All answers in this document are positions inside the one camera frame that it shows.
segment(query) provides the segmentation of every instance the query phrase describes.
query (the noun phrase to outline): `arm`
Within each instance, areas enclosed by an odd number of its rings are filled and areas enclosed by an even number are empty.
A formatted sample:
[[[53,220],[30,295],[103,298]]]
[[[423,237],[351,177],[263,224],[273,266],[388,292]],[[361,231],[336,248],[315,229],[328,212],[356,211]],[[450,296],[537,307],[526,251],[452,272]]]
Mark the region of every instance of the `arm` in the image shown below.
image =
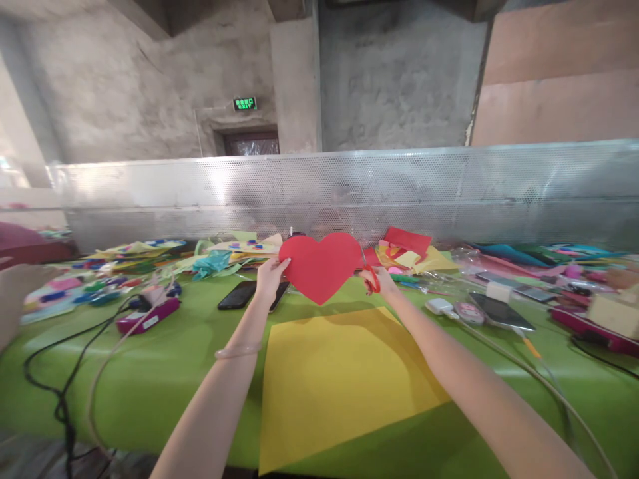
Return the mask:
[[[0,258],[0,265],[10,259]],[[18,334],[27,295],[59,274],[55,268],[37,265],[16,265],[0,271],[0,353]]]
[[[385,269],[375,271],[382,296],[415,339],[431,371],[512,479],[594,479],[510,386],[406,299]],[[367,271],[361,275],[371,279]]]
[[[258,270],[258,288],[226,348],[262,342],[268,309],[289,260],[269,259]],[[168,439],[151,479],[221,478],[231,449],[257,353],[218,359]]]

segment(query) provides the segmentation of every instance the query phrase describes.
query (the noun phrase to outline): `ceiling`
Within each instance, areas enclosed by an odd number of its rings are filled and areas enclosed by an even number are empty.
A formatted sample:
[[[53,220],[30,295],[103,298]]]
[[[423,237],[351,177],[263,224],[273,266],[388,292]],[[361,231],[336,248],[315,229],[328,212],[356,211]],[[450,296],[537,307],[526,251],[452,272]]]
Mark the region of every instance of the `ceiling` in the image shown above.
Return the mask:
[[[106,3],[107,0],[0,0],[0,13],[18,21],[47,21]]]

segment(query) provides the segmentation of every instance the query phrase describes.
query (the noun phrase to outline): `hand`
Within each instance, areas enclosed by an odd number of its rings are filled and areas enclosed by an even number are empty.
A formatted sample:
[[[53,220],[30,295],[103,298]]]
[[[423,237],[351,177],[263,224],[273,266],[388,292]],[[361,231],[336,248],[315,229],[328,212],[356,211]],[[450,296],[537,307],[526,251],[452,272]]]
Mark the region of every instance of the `hand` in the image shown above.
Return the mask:
[[[384,296],[384,299],[386,299],[390,295],[399,293],[399,288],[393,281],[393,278],[391,278],[391,275],[388,274],[388,271],[386,271],[386,268],[373,267],[373,269],[375,270],[375,274],[377,275],[377,279],[379,280],[379,292],[382,296]],[[375,280],[370,271],[364,270],[361,273],[359,273],[358,276],[368,280],[370,284],[375,284]],[[368,289],[369,296],[373,294],[373,292],[370,290],[368,286],[368,283],[366,283],[366,288]]]
[[[10,258],[0,258],[0,264]],[[62,271],[51,266],[16,265],[0,271],[0,295],[4,298],[16,298],[21,301],[29,293],[42,288]]]
[[[290,263],[290,258],[285,259],[281,263],[276,258],[271,258],[260,266],[258,268],[258,287],[255,296],[265,297],[266,299],[275,301],[275,294],[280,286],[282,273]]]

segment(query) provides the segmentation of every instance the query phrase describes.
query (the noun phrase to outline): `bracelet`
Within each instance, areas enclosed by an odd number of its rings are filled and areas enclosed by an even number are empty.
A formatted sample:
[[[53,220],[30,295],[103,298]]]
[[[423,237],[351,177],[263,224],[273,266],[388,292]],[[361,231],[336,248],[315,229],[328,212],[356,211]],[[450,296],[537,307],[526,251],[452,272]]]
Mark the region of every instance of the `bracelet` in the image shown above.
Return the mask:
[[[215,352],[216,359],[230,359],[238,356],[248,356],[249,354],[257,353],[262,349],[262,343],[255,343],[253,345],[242,345],[231,348],[218,349]]]

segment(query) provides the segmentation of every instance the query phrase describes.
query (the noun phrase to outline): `green exit sign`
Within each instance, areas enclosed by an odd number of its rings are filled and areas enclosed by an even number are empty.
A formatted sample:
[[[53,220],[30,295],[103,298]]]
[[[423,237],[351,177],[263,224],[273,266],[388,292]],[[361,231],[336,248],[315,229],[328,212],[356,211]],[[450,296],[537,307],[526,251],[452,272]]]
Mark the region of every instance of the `green exit sign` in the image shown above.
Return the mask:
[[[235,111],[257,110],[258,103],[255,101],[254,96],[252,98],[236,98],[233,100],[233,107]]]

